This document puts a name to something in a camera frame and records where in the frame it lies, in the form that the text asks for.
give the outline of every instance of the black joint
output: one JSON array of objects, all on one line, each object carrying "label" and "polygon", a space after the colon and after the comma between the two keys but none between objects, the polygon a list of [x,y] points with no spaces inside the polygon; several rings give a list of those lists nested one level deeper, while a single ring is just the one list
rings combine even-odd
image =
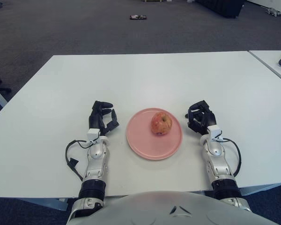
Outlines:
[{"label": "black joint", "polygon": [[240,198],[241,194],[235,180],[222,179],[215,180],[211,184],[214,190],[214,198],[221,200],[224,198]]},{"label": "black joint", "polygon": [[102,180],[86,180],[82,183],[78,199],[81,198],[98,198],[101,201],[105,196],[105,182]]}]

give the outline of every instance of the robotic arm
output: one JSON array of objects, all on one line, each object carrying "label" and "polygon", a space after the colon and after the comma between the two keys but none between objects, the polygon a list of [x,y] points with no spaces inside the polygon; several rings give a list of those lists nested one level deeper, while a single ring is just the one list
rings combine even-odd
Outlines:
[{"label": "robotic arm", "polygon": [[[225,203],[234,205],[241,209],[251,211],[248,202],[241,197],[239,188],[235,181],[241,165],[241,156],[237,145],[230,139],[222,137],[222,130],[216,124],[215,116],[209,105],[203,100],[193,104],[188,109],[188,127],[202,134],[200,144],[203,145],[203,155],[209,181],[214,190],[214,197]],[[237,147],[239,164],[237,171],[233,174],[225,158],[225,149],[222,142],[233,142]]]},{"label": "robotic arm", "polygon": [[[80,144],[81,141],[72,141],[67,146],[78,142],[79,145],[88,149],[88,166],[84,176],[80,176],[75,169],[75,165],[78,163],[75,159],[67,158],[66,149],[66,161],[68,166],[80,177],[82,180],[81,189],[79,192],[78,200],[73,204],[72,211],[68,220],[74,218],[85,217],[93,214],[104,206],[105,186],[106,186],[106,162],[108,159],[109,151],[107,146],[109,145],[108,138],[105,136],[107,132],[112,131],[119,124],[117,122],[116,112],[112,108],[113,105],[107,102],[96,101],[92,107],[93,111],[89,116],[89,131],[87,133],[88,141],[87,147]],[[103,116],[111,113],[112,121],[105,127],[103,122]]]},{"label": "robotic arm", "polygon": [[[251,211],[250,207],[241,197],[235,181],[238,171],[232,173],[221,143],[231,140],[222,138],[222,131],[205,101],[192,105],[186,117],[189,119],[188,127],[202,134],[200,143],[204,146],[209,180],[214,196],[219,201],[194,193],[158,191],[122,197],[99,210],[104,206],[106,162],[109,153],[105,134],[118,126],[116,114],[110,108],[112,104],[96,101],[89,117],[89,140],[74,140],[66,148],[66,161],[82,180],[79,197],[72,207],[68,225],[274,224],[247,212]],[[105,127],[102,118],[110,112],[112,121]],[[85,142],[87,146],[82,146],[80,142]],[[88,149],[89,164],[84,176],[79,175],[75,169],[78,161],[67,158],[67,149],[74,143]]]}]

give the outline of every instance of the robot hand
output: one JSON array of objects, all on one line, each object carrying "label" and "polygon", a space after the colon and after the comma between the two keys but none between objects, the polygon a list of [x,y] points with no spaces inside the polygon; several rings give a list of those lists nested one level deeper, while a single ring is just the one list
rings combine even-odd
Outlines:
[{"label": "robot hand", "polygon": [[[118,126],[117,115],[114,109],[110,109],[112,107],[113,105],[111,103],[96,101],[92,107],[93,111],[89,116],[89,128],[99,129],[101,136],[105,136],[107,132],[116,128]],[[110,112],[112,121],[110,121],[105,128],[103,116],[109,114]]]},{"label": "robot hand", "polygon": [[188,127],[202,135],[208,134],[207,127],[216,125],[215,116],[204,100],[189,107],[185,118],[188,119]]}]

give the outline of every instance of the red apple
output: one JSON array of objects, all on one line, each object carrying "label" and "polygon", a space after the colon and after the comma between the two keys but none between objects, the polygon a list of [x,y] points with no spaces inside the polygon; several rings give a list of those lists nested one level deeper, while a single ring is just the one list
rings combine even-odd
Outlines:
[{"label": "red apple", "polygon": [[151,120],[151,130],[154,134],[165,135],[172,128],[172,119],[165,112],[157,112]]}]

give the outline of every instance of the silver arm segment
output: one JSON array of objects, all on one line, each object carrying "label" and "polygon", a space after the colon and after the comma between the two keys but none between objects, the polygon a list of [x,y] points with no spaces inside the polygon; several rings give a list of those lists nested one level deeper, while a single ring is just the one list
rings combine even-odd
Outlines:
[{"label": "silver arm segment", "polygon": [[109,141],[106,136],[100,136],[99,129],[92,128],[88,131],[88,139],[89,144],[92,144],[87,154],[89,162],[83,176],[79,199],[72,206],[67,225],[75,224],[76,220],[80,220],[79,217],[91,215],[104,206],[104,193],[102,197],[98,189],[102,190],[104,185],[105,192]]},{"label": "silver arm segment", "polygon": [[220,127],[212,125],[207,127],[207,130],[208,135],[201,137],[200,144],[204,146],[203,156],[215,197],[240,209],[251,211],[248,202],[241,198],[233,172],[226,161]]}]

